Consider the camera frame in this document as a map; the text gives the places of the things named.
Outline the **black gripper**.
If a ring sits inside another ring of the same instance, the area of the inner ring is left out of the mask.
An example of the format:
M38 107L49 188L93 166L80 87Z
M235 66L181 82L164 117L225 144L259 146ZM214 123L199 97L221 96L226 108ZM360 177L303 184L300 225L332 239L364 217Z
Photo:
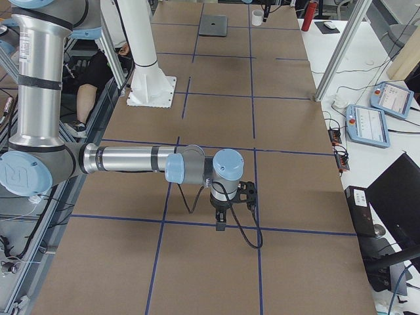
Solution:
M230 209L232 214L234 214L233 203L229 200L221 201L210 195L211 205L216 210L216 231L225 231L226 222L227 222L227 209Z

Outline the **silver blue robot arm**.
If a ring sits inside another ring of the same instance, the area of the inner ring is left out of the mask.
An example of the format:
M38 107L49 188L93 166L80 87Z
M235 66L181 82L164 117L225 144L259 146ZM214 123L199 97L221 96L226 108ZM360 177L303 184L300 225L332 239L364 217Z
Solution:
M59 137L64 42L69 36L99 38L99 1L13 1L20 28L18 126L1 156L1 184L13 194L36 196L81 173L163 173L176 184L211 191L216 229L239 201L243 158L232 149L207 156L196 145L109 147L64 142Z

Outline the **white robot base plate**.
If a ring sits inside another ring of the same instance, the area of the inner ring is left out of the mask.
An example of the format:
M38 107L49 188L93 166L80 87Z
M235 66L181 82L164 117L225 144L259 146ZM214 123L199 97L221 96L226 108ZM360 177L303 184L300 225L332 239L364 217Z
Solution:
M173 102L177 78L165 76L164 79L164 85L161 86L158 83L152 83L152 80L147 75L134 75L127 98L127 105L170 108Z

